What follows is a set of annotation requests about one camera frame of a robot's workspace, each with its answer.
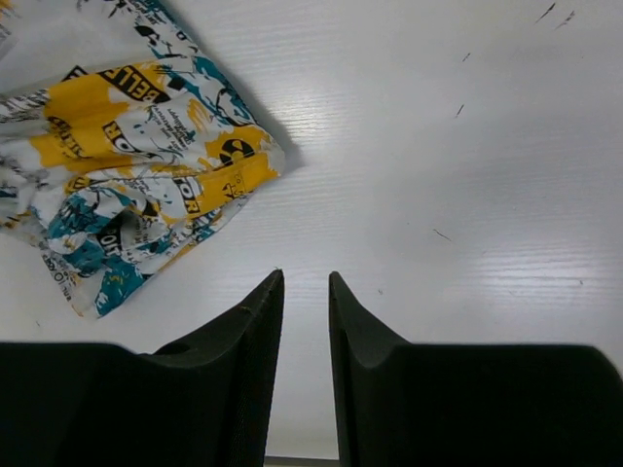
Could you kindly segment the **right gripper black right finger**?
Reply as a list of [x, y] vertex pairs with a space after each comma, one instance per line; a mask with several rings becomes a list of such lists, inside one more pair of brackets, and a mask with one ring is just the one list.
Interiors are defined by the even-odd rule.
[[618, 466], [622, 379], [595, 347], [411, 343], [329, 277], [344, 466]]

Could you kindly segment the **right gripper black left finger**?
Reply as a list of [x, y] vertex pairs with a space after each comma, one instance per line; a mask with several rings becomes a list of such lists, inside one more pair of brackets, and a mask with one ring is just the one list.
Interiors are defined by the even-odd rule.
[[260, 466], [284, 276], [151, 354], [105, 343], [1, 346], [5, 466]]

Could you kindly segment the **white teal yellow patterned shorts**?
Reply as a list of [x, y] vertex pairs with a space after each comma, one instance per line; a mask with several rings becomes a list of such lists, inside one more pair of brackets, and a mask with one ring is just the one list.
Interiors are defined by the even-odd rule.
[[285, 156], [161, 1], [1, 5], [1, 231], [81, 316], [218, 232]]

